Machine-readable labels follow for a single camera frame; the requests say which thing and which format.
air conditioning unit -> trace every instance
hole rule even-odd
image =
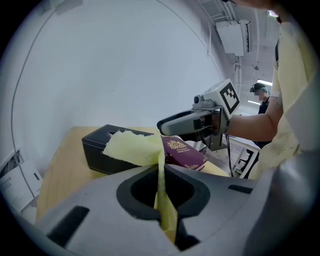
[[[243,56],[252,51],[253,35],[250,21],[232,20],[215,24],[226,54]]]

yellow shirt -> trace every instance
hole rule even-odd
[[[317,69],[317,58],[304,33],[291,22],[283,22],[278,43],[278,65],[274,64],[271,96],[282,97],[283,113],[299,98]],[[279,166],[299,149],[283,114],[272,142],[260,151],[259,161],[249,178],[258,179],[262,172]]]

yellow tissue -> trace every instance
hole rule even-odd
[[[144,136],[128,130],[118,131],[107,143],[103,154],[137,166],[158,164],[158,188],[154,208],[160,211],[162,230],[174,243],[178,214],[166,193],[165,151],[161,135]]]

gold emblem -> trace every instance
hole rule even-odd
[[[168,146],[173,149],[183,149],[186,147],[185,144],[181,143],[180,141],[175,141],[175,140],[170,140],[169,142],[167,142]]]
[[[194,165],[187,165],[187,164],[185,164],[184,165],[184,167],[187,167],[187,168],[189,168],[189,169],[195,169],[195,168],[197,168],[199,165],[198,164],[194,164]]]

passport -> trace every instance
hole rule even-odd
[[[166,164],[200,171],[208,161],[207,157],[178,137],[163,136],[162,143]]]

